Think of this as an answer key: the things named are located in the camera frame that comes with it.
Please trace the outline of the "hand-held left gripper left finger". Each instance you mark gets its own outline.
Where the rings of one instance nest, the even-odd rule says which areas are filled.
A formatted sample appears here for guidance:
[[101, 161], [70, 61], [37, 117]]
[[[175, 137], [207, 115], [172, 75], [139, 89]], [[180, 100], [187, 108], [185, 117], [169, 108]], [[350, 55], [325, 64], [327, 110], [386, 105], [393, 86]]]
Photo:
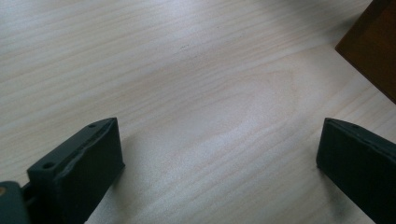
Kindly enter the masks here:
[[118, 121], [85, 126], [27, 170], [34, 224], [84, 224], [123, 168]]

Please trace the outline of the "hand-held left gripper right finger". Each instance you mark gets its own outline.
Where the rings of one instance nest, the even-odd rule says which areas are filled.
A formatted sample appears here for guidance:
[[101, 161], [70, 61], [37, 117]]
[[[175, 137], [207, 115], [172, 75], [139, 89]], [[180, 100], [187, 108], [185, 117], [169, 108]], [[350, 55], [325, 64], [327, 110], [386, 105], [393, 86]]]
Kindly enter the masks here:
[[326, 118], [318, 168], [376, 224], [396, 224], [396, 144], [361, 126]]

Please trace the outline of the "dark brown wooden box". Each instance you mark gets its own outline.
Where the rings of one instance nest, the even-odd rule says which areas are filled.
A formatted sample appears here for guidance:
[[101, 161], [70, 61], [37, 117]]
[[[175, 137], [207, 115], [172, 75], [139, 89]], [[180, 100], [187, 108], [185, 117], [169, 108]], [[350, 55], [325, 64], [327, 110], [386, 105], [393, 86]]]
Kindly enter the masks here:
[[335, 50], [396, 104], [396, 0], [373, 0]]

